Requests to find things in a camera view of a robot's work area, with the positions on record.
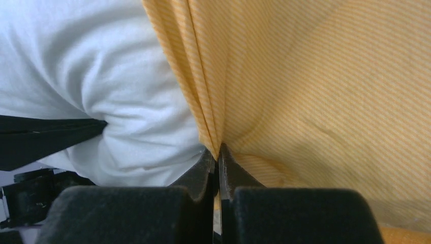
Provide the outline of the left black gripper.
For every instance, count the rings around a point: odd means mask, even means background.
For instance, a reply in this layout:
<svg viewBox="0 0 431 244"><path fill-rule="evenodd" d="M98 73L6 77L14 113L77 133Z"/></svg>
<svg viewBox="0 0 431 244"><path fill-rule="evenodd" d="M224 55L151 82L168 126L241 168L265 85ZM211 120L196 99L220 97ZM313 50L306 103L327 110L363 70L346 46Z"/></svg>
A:
<svg viewBox="0 0 431 244"><path fill-rule="evenodd" d="M1 115L1 171L13 171L102 134L96 119L36 119ZM20 227L42 224L36 243L96 243L94 183L70 171L40 169L14 175L1 187L8 215L1 243L23 243Z"/></svg>

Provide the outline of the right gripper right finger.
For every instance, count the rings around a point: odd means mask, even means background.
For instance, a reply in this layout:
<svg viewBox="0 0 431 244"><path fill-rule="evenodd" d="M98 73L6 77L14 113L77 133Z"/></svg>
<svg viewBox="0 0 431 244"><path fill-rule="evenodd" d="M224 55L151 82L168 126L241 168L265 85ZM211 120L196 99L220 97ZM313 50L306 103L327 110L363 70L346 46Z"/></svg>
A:
<svg viewBox="0 0 431 244"><path fill-rule="evenodd" d="M234 159L218 158L222 243L382 243L377 222L356 191L268 188Z"/></svg>

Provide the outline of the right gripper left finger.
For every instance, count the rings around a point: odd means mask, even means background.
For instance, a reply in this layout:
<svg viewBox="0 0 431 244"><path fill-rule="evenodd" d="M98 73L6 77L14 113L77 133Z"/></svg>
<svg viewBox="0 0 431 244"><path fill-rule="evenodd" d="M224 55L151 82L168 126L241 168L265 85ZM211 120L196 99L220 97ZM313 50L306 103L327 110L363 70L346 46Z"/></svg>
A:
<svg viewBox="0 0 431 244"><path fill-rule="evenodd" d="M205 151L167 187L68 188L37 243L212 243L214 167Z"/></svg>

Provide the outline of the white pillow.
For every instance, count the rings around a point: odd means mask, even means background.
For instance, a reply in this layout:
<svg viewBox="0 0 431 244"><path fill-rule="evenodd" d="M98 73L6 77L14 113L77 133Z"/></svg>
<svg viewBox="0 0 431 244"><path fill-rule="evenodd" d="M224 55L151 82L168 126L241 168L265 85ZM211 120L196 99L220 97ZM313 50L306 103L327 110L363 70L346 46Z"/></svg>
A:
<svg viewBox="0 0 431 244"><path fill-rule="evenodd" d="M141 1L1 1L1 114L105 121L41 160L99 186L167 186L204 152Z"/></svg>

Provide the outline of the orange Mickey Mouse pillowcase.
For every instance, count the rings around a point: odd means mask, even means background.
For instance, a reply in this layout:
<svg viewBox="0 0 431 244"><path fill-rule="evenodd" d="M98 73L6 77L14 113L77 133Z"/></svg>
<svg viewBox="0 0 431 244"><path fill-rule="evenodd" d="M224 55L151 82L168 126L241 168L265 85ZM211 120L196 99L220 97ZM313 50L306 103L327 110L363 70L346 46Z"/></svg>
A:
<svg viewBox="0 0 431 244"><path fill-rule="evenodd" d="M351 188L386 243L430 243L430 1L144 1L214 156Z"/></svg>

